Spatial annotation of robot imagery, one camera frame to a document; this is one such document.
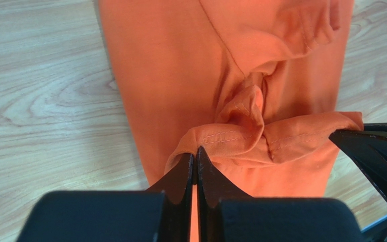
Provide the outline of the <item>orange t shirt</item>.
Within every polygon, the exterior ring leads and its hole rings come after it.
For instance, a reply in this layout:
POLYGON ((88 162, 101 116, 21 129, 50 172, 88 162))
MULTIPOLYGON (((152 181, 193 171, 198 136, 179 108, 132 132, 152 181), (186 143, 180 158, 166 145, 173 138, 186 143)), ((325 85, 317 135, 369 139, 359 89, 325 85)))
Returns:
POLYGON ((254 197, 321 197, 353 1, 99 1, 150 184, 204 147, 254 197))

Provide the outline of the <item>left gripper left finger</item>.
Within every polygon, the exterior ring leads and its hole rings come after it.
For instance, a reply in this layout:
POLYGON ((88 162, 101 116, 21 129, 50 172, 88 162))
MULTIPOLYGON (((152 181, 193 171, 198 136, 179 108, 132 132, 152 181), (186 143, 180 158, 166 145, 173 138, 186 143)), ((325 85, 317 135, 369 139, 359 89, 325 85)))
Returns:
POLYGON ((178 163, 147 192, 165 195, 157 241, 189 241, 194 156, 184 153, 178 163))

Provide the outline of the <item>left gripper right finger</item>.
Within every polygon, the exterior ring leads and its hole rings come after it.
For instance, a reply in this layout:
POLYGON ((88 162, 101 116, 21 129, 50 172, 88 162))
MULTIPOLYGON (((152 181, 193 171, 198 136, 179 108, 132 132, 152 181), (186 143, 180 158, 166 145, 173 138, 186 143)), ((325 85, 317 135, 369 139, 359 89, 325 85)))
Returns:
POLYGON ((213 165, 202 146, 197 151, 197 196, 200 241, 225 240, 223 202, 252 198, 213 165))

